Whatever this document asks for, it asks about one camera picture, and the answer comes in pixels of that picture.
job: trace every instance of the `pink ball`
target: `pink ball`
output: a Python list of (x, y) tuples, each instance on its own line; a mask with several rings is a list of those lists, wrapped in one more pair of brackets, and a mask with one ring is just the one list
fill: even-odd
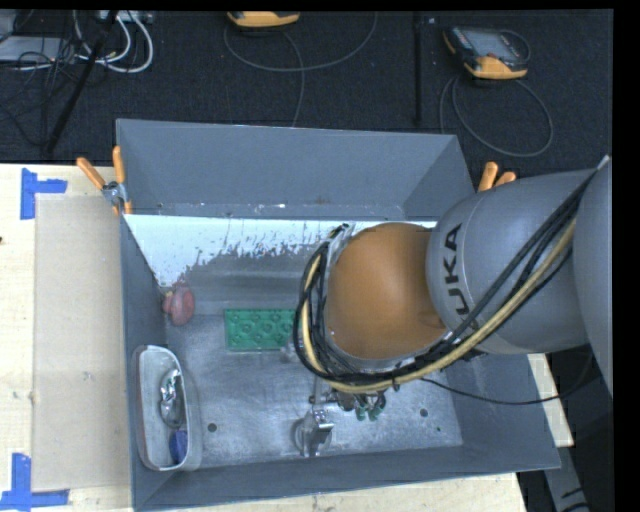
[(165, 296), (162, 309), (169, 314), (173, 325), (186, 324), (191, 320), (196, 309), (193, 292), (187, 285), (179, 283), (173, 292)]

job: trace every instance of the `yellow cable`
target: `yellow cable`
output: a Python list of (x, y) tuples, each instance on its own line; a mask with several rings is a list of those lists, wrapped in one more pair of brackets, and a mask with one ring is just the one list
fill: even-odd
[[(311, 285), (311, 281), (313, 280), (313, 275), (318, 269), (321, 259), (322, 259), (322, 254), (318, 254), (318, 256), (316, 257), (316, 260), (311, 265), (311, 269), (309, 270), (309, 275), (307, 276), (307, 281), (304, 283), (305, 291)], [(302, 317), (302, 342), (304, 344), (304, 350), (307, 353), (307, 358), (309, 359), (309, 363), (311, 363), (311, 365), (319, 372), (325, 373), (324, 368), (322, 368), (322, 366), (318, 362), (318, 359), (316, 358), (316, 354), (313, 350), (313, 345), (311, 344), (311, 337), (309, 336), (309, 326), (308, 326), (309, 299), (304, 301), (300, 316)]]
[[(460, 343), (455, 349), (441, 357), (437, 361), (434, 361), (431, 364), (421, 368), (420, 370), (416, 370), (415, 372), (409, 373), (407, 375), (402, 375), (397, 377), (396, 379), (386, 379), (384, 381), (377, 382), (375, 384), (345, 384), (342, 382), (336, 382), (330, 379), (324, 379), (327, 383), (329, 383), (334, 389), (337, 391), (343, 391), (345, 393), (353, 393), (353, 394), (361, 394), (361, 393), (371, 393), (376, 391), (384, 391), (385, 389), (393, 386), (394, 384), (405, 384), (412, 380), (418, 379), (427, 375), (428, 373), (434, 372), (436, 370), (440, 370), (449, 366), (451, 363), (455, 362), (460, 357), (464, 356), (467, 352), (469, 352), (473, 347), (478, 345), (481, 341), (483, 341), (487, 336), (489, 336), (495, 329), (497, 329), (519, 306), (522, 304), (526, 298), (533, 292), (537, 282), (540, 280), (542, 275), (551, 267), (553, 262), (558, 258), (558, 256), (562, 253), (562, 251), (569, 245), (571, 239), (573, 237), (573, 232), (575, 230), (576, 220), (573, 219), (569, 225), (565, 228), (562, 236), (558, 240), (558, 243), (551, 250), (551, 252), (547, 255), (544, 261), (540, 264), (540, 266), (529, 276), (529, 279), (525, 281), (522, 287), (515, 293), (515, 295), (507, 301), (507, 303), (502, 306), (480, 329), (474, 332), (471, 336), (469, 336), (465, 341)], [(305, 283), (305, 289), (311, 283), (311, 276), (320, 262), (318, 260), (314, 262), (312, 266), (312, 271), (309, 273), (309, 277), (307, 278), (307, 282)], [(303, 306), (303, 312), (306, 311), (305, 307), (308, 307), (308, 300), (305, 301)], [(309, 326), (308, 326), (308, 317), (307, 315), (303, 315), (302, 317), (302, 331), (303, 331), (303, 340), (304, 347), (309, 358), (313, 358), (311, 364), (313, 366), (322, 371), (324, 370), (321, 367), (318, 367), (318, 361), (313, 353), (313, 347), (311, 345), (311, 339), (309, 337)]]

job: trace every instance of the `blue tape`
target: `blue tape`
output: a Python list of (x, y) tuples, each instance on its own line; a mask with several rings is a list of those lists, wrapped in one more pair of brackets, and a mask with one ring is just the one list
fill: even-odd
[(66, 505), (69, 490), (53, 492), (31, 492), (31, 458), (21, 453), (11, 457), (11, 490), (3, 491), (0, 510), (31, 512), (32, 507), (55, 507)]
[(20, 197), (20, 219), (36, 216), (36, 194), (61, 194), (67, 190), (65, 180), (38, 181), (38, 175), (22, 168), (22, 194)]

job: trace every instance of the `green lego brick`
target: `green lego brick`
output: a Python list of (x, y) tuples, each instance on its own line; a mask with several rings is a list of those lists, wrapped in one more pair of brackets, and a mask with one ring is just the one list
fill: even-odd
[(227, 349), (245, 352), (284, 347), (294, 314), (293, 309), (225, 309)]

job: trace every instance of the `gray bin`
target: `gray bin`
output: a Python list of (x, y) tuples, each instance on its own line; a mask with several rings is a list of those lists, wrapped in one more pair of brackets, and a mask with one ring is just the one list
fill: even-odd
[[(277, 351), (226, 349), (226, 308), (295, 307), (302, 269), (325, 227), (435, 225), (473, 194), (454, 136), (120, 119), (116, 139), (134, 207), (120, 228), (136, 510), (559, 466), (541, 405), (490, 404), (422, 382), (389, 390), (375, 422), (331, 411), (331, 445), (304, 458), (290, 429), (308, 410), (313, 376)], [(242, 230), (236, 245), (212, 235), (238, 222), (252, 233), (265, 226), (270, 241), (262, 247), (278, 250), (257, 257), (250, 249), (258, 241), (244, 240)], [(294, 227), (272, 228), (278, 222)], [(295, 243), (277, 240), (300, 229)], [(249, 244), (244, 252), (243, 240)], [(176, 327), (161, 309), (161, 290), (182, 267), (196, 311)], [(198, 401), (193, 421), (200, 424), (189, 439), (201, 453), (197, 469), (154, 471), (139, 455), (135, 356), (153, 345), (175, 354), (190, 377), (186, 385), (195, 388), (185, 393)], [(538, 397), (524, 355), (460, 361), (433, 378), (503, 400)]]

